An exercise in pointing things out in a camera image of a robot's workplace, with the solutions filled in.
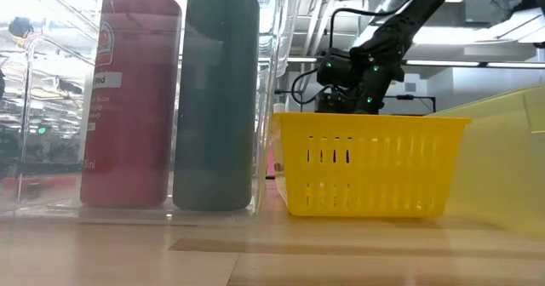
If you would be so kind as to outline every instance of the dark green bottle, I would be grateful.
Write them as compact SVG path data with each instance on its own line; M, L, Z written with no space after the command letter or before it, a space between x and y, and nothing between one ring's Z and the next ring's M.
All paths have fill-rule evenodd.
M187 0L173 200L197 211L251 199L257 0Z

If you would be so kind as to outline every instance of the bottle cap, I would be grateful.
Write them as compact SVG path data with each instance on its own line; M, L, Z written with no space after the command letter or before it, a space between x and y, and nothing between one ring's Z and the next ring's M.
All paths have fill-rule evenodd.
M276 103L272 106L272 112L286 112L286 105L284 103Z

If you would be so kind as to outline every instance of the white label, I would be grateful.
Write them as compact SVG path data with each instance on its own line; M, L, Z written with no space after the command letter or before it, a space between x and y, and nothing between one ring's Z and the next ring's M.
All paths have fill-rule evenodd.
M93 89L121 88L121 72L101 72L93 77Z

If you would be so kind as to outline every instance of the plastic basket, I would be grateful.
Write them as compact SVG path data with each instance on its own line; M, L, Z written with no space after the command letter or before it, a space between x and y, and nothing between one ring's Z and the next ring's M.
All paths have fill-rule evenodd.
M440 216L469 122L448 117L274 114L278 190L293 215Z

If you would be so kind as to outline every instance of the wooden surface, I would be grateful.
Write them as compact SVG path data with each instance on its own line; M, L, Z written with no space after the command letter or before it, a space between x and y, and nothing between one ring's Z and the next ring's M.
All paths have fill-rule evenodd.
M545 242L461 218L0 225L2 286L545 285Z

